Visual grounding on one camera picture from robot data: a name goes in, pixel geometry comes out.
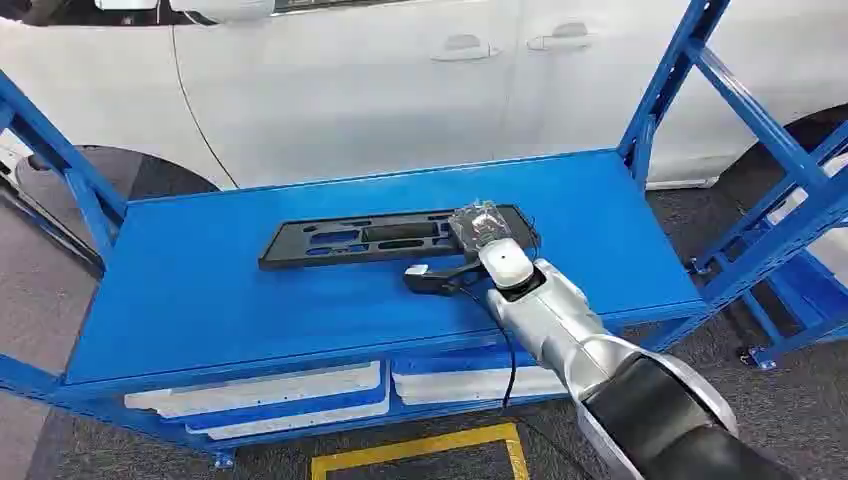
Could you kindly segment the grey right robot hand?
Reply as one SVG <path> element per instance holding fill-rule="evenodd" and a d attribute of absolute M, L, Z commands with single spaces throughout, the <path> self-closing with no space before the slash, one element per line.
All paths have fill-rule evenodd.
<path fill-rule="evenodd" d="M 478 254 L 489 243 L 512 237 L 507 221 L 491 200 L 475 200 L 456 209 L 448 224 L 466 254 Z"/>

